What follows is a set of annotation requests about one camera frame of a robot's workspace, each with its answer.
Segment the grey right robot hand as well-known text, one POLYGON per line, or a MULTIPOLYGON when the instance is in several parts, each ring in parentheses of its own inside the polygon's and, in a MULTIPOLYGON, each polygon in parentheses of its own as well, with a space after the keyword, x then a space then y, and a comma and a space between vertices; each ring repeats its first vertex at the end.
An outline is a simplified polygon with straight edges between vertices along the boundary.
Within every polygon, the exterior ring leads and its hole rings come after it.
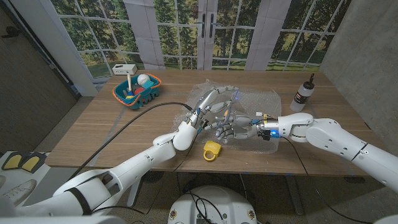
POLYGON ((205 126, 205 130, 216 129, 216 138, 226 144, 229 139, 247 139, 257 135, 258 122, 258 119, 245 115, 234 115, 228 119, 216 117, 216 122, 205 126))

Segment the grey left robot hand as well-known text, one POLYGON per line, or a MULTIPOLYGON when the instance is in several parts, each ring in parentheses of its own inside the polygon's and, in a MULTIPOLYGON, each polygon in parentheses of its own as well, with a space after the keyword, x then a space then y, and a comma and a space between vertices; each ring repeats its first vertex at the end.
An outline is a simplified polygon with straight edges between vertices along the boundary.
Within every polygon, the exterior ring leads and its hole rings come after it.
POLYGON ((238 90, 239 88, 236 86, 215 86, 198 100, 198 103, 195 105, 195 107, 187 114, 187 119, 185 122, 200 132, 200 130, 206 126, 203 117, 207 114, 207 112, 218 113, 225 109, 226 113, 223 118, 228 119, 231 115, 233 100, 235 99, 238 90), (232 98, 225 102, 213 104, 217 98, 226 91, 234 92, 232 98))

